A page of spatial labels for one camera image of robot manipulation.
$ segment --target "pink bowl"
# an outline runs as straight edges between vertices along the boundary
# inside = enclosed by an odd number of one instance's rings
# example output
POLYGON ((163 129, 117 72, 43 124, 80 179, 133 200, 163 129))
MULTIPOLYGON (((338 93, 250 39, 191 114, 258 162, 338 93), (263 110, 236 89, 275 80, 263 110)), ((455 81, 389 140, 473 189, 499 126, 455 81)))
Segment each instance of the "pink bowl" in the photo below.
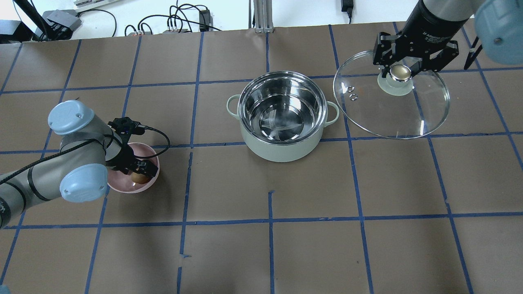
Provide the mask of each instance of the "pink bowl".
MULTIPOLYGON (((134 155, 136 156, 151 156, 156 154, 154 149, 143 143, 129 143, 129 146, 133 149, 134 155)), ((149 160, 158 167, 158 173, 148 183, 137 184, 131 181, 130 174, 125 175, 120 171, 108 170, 107 184, 109 184, 109 187, 113 190, 121 193, 132 194, 147 190, 154 184, 156 178, 158 178, 158 174, 160 173, 160 162, 158 161, 158 157, 153 157, 149 160)))

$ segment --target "metal bracket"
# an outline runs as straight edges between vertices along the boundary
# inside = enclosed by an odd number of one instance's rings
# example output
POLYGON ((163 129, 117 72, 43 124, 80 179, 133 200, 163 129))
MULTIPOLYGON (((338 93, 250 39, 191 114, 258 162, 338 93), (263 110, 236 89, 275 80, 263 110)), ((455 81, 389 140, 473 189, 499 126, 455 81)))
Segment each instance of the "metal bracket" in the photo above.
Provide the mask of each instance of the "metal bracket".
POLYGON ((390 35, 386 32, 380 32, 374 44, 374 56, 372 62, 374 65, 383 65, 381 71, 382 77, 386 77, 389 67, 404 59, 407 56, 419 58, 410 67, 411 76, 415 76, 421 71, 432 70, 441 71, 459 54, 458 43, 449 41, 444 46, 435 49, 425 49, 416 46, 416 40, 409 39, 406 35, 399 32, 397 35, 390 35), (434 58, 430 58, 433 53, 439 52, 434 58))
POLYGON ((272 24, 272 0, 254 0, 254 22, 255 32, 273 32, 272 24))

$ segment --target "brown egg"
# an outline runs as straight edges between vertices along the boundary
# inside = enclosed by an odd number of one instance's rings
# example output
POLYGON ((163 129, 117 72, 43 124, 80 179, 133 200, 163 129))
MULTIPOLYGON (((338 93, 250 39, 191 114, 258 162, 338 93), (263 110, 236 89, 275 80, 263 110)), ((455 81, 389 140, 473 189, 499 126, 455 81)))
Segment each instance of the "brown egg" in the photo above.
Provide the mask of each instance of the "brown egg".
POLYGON ((137 184, 147 184, 152 178, 149 178, 146 175, 132 173, 131 174, 131 181, 137 183, 137 184))

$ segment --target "black box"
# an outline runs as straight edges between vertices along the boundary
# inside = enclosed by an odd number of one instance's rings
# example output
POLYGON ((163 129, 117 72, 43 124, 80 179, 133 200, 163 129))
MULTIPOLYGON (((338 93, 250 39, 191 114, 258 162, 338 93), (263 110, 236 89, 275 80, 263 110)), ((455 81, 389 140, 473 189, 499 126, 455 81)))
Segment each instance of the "black box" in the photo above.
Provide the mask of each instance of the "black box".
POLYGON ((33 32, 20 20, 0 19, 0 44, 31 40, 33 32))

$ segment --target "black power brick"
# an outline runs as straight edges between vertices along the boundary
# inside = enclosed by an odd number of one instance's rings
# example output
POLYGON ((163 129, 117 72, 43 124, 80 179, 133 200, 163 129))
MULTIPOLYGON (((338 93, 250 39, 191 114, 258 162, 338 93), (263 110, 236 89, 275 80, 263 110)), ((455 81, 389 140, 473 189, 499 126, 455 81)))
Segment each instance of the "black power brick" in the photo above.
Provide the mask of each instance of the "black power brick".
POLYGON ((349 23, 353 21, 354 0, 342 0, 342 12, 349 16, 349 23))
POLYGON ((19 20, 0 19, 0 44, 31 40, 33 32, 19 20))
POLYGON ((212 16, 211 11, 208 9, 200 11, 200 31, 209 31, 212 26, 212 16))

